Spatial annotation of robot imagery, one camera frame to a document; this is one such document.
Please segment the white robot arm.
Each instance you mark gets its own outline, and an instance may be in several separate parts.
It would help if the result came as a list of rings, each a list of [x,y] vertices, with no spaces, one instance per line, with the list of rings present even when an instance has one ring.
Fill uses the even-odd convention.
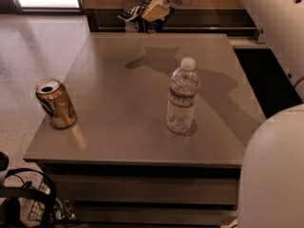
[[[304,228],[303,0],[240,0],[273,60],[249,50],[240,61],[262,105],[271,110],[245,150],[237,228]]]

